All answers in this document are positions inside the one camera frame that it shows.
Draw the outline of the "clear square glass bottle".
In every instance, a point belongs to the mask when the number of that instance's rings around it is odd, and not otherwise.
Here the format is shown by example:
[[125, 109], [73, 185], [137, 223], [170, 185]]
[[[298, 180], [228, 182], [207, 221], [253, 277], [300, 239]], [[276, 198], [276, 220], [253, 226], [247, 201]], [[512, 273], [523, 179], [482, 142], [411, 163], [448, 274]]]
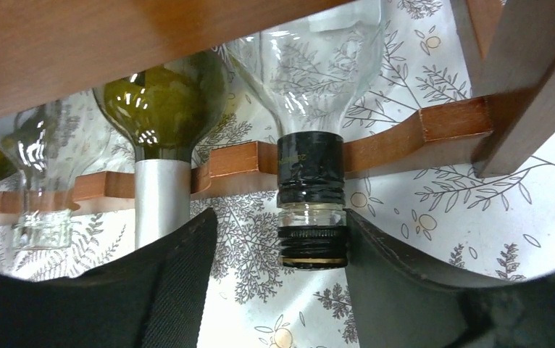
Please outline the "clear square glass bottle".
[[15, 249], [70, 245], [75, 179], [102, 155], [110, 136], [87, 91], [0, 118], [0, 150], [21, 175]]

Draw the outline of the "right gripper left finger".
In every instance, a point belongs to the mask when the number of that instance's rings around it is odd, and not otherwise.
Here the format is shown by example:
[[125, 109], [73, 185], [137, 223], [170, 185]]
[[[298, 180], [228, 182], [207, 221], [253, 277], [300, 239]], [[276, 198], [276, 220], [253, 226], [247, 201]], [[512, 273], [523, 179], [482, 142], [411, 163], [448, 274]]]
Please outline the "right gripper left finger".
[[206, 209], [76, 278], [0, 274], [0, 347], [195, 347], [216, 243]]

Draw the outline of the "clear bottle black cap front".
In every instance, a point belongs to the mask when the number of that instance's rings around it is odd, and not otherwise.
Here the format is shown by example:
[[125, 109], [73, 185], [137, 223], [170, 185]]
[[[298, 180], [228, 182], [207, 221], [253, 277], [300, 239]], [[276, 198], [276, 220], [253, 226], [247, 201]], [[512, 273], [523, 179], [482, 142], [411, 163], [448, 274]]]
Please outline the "clear bottle black cap front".
[[277, 126], [277, 237], [287, 268], [348, 263], [342, 122], [382, 62], [381, 1], [352, 1], [228, 42]]

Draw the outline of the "green wine bottle silver neck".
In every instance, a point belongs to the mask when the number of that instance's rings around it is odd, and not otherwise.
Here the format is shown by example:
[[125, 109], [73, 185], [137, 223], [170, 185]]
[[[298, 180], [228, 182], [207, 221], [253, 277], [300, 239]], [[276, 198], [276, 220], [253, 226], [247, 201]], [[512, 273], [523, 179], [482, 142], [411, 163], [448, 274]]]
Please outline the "green wine bottle silver neck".
[[212, 50], [93, 88], [103, 116], [133, 147], [136, 249], [189, 220], [193, 150], [219, 123], [228, 94], [227, 65]]

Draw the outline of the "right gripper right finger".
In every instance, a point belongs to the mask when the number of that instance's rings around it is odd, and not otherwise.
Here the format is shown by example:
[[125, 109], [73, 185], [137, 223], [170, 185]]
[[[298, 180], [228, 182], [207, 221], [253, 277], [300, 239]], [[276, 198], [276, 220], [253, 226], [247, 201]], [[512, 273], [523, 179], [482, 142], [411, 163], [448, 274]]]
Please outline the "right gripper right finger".
[[361, 347], [555, 347], [555, 271], [504, 281], [431, 257], [353, 210], [347, 225]]

